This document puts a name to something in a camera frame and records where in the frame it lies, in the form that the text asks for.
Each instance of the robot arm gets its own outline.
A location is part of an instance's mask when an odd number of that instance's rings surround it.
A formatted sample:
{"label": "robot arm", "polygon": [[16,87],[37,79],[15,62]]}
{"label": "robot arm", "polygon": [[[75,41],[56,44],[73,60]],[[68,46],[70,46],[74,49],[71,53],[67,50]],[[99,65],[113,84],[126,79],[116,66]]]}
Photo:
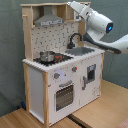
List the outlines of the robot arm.
{"label": "robot arm", "polygon": [[100,39],[113,28],[113,22],[109,18],[99,14],[89,6],[78,2],[73,1],[68,2],[67,4],[79,14],[83,22],[86,22],[91,26],[91,28],[84,34],[83,41],[88,41],[101,49],[108,50],[116,54],[128,54],[128,35],[125,35],[113,43],[100,41]]}

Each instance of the toy stove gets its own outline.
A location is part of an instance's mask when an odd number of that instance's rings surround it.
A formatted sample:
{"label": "toy stove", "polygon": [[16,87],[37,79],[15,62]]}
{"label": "toy stove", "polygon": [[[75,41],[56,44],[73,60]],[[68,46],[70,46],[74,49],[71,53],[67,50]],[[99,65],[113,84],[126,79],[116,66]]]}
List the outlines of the toy stove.
{"label": "toy stove", "polygon": [[52,65],[55,65],[55,64],[58,64],[58,63],[73,59],[73,57],[70,57],[70,56],[67,56],[67,55],[64,55],[64,54],[60,54],[60,53],[59,53],[59,56],[61,56],[61,58],[55,58],[55,60],[51,61],[51,62],[41,61],[40,58],[34,59],[34,62],[40,63],[40,64],[42,64],[42,65],[44,65],[46,67],[49,67],[49,66],[52,66]]}

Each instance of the stovetop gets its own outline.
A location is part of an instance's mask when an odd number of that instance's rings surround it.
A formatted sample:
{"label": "stovetop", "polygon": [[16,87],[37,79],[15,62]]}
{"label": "stovetop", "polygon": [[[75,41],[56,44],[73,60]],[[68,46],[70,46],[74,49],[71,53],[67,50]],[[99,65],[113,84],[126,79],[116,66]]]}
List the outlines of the stovetop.
{"label": "stovetop", "polygon": [[52,61],[52,62],[43,62],[43,61],[41,61],[40,58],[36,58],[33,61],[37,62],[39,64],[42,64],[42,65],[44,65],[46,67],[49,67],[49,66],[52,66],[52,65],[55,65],[55,64],[62,63],[64,61],[73,59],[73,57],[70,57],[70,56],[67,56],[67,55],[63,55],[63,54],[60,54],[60,55],[62,56],[61,60],[55,60],[55,61]]}

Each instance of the wooden table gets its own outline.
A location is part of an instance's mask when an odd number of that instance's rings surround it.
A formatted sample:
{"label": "wooden table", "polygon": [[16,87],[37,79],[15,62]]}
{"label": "wooden table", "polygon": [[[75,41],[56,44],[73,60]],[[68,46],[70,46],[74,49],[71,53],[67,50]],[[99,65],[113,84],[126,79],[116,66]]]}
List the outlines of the wooden table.
{"label": "wooden table", "polygon": [[102,80],[102,95],[71,117],[87,128],[115,128],[128,118],[128,89]]}
{"label": "wooden table", "polygon": [[[0,118],[0,128],[44,128],[37,119],[23,109]],[[50,128],[81,128],[69,118],[64,118]]]}

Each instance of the cabinet handle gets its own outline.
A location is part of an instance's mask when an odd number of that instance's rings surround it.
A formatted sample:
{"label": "cabinet handle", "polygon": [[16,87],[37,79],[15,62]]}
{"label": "cabinet handle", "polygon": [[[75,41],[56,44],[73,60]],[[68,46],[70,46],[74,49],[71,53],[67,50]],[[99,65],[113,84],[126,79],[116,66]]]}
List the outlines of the cabinet handle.
{"label": "cabinet handle", "polygon": [[72,80],[68,81],[66,84],[61,84],[59,87],[66,87],[72,83]]}
{"label": "cabinet handle", "polygon": [[86,82],[87,82],[87,80],[86,80],[86,78],[85,78],[85,76],[83,76],[83,80],[84,80],[84,87],[82,87],[82,90],[85,90],[85,88],[86,88]]}

